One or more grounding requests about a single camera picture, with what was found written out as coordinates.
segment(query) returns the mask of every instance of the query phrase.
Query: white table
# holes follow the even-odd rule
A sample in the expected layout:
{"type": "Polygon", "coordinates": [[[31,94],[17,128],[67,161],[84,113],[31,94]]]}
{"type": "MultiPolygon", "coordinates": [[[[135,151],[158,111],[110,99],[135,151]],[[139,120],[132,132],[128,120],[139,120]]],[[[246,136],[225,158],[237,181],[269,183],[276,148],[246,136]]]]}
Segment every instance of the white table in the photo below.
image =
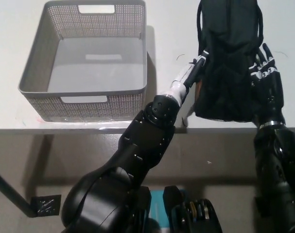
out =
{"type": "MultiPolygon", "coordinates": [[[[0,133],[122,133],[130,122],[44,122],[17,89],[46,0],[0,0],[0,133]]],[[[199,0],[147,0],[148,52],[156,66],[157,92],[166,90],[197,54],[196,14],[199,0]]],[[[295,130],[295,0],[259,0],[264,16],[265,42],[282,74],[287,126],[295,130]]],[[[194,100],[188,96],[176,126],[178,132],[202,130],[241,132],[252,123],[181,118],[194,100]]]]}

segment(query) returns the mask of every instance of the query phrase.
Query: gray floor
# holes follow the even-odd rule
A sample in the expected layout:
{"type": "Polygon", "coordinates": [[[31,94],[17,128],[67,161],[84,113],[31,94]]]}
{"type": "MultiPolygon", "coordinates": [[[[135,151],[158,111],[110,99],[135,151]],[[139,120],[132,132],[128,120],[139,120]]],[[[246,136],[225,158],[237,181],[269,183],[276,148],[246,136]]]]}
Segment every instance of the gray floor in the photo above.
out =
{"type": "MultiPolygon", "coordinates": [[[[152,189],[177,184],[209,198],[224,233],[261,233],[254,207],[255,158],[250,134],[176,135],[160,164],[148,174],[152,189]]],[[[62,194],[101,166],[119,135],[56,135],[50,152],[42,136],[0,136],[0,174],[24,197],[62,194]]],[[[29,219],[0,194],[0,233],[59,233],[59,216],[29,219]]]]}

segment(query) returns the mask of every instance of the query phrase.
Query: gray plastic basket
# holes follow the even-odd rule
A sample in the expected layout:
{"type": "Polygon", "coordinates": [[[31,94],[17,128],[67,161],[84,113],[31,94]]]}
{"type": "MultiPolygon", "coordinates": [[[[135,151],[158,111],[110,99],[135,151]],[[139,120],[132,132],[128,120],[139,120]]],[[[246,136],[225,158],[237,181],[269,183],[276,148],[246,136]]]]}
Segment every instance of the gray plastic basket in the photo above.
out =
{"type": "Polygon", "coordinates": [[[45,121],[132,119],[147,83],[145,3],[50,1],[19,84],[45,121]]]}

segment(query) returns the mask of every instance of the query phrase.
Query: black fabric bag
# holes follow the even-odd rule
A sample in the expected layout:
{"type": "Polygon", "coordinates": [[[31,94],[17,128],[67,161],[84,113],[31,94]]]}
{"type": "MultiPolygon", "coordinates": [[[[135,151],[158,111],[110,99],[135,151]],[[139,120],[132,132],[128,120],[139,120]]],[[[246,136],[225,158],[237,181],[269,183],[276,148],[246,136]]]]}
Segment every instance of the black fabric bag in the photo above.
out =
{"type": "Polygon", "coordinates": [[[209,52],[194,110],[198,117],[252,121],[249,64],[263,42],[256,0],[201,0],[197,15],[199,54],[209,52]]]}

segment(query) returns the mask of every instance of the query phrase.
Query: table leg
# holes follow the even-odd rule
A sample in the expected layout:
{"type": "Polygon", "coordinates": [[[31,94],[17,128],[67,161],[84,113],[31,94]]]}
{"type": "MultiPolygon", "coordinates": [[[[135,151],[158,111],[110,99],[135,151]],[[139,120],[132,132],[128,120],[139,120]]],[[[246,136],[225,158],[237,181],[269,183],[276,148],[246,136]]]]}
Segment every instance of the table leg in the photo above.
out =
{"type": "Polygon", "coordinates": [[[30,204],[0,176],[0,192],[3,193],[27,217],[37,217],[30,204]]]}

